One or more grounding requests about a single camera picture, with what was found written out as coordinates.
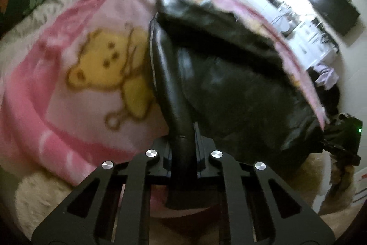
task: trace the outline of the blanket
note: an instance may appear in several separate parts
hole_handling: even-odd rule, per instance
[[[324,126],[309,76],[284,39],[238,0],[211,0],[271,38],[283,69]],[[155,0],[80,0],[2,78],[1,165],[42,166],[77,185],[106,160],[146,151],[168,128],[142,76]]]

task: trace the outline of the bear face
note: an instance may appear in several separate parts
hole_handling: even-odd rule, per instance
[[[124,80],[128,59],[130,34],[97,29],[89,34],[82,47],[79,61],[67,74],[67,84],[72,89],[114,90]]]

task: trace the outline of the metal bolt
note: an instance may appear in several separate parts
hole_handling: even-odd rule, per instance
[[[258,169],[258,170],[264,170],[267,166],[265,165],[265,163],[263,163],[263,162],[256,162],[255,163],[255,167],[256,167],[256,169]]]
[[[215,151],[212,151],[211,155],[214,158],[220,158],[223,156],[223,153],[221,151],[215,150]]]
[[[113,162],[112,161],[106,161],[102,164],[102,168],[103,169],[110,169],[113,167]]]
[[[156,151],[156,150],[147,150],[146,152],[145,152],[145,155],[147,156],[147,157],[155,157],[156,155],[158,154],[158,152]]]

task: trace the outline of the black leather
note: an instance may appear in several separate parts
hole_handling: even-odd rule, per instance
[[[150,24],[155,90],[170,128],[172,166],[187,180],[195,176],[194,121],[218,149],[278,172],[322,151],[317,117],[270,39],[209,2],[157,0],[157,10]]]

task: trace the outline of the wall-mounted television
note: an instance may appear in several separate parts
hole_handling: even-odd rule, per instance
[[[326,22],[342,35],[350,31],[360,15],[348,0],[309,0],[309,2]]]

